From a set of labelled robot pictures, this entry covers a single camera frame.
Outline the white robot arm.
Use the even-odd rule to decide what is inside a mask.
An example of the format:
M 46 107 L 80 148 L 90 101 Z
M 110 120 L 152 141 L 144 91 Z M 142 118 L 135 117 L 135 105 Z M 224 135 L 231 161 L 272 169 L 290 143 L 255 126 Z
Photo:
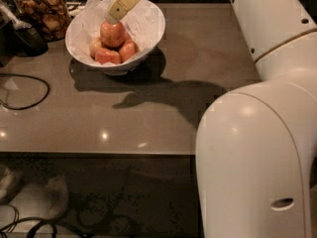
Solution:
M 205 238 L 311 238 L 317 30 L 299 0 L 230 0 L 260 82 L 205 111 L 196 171 Z

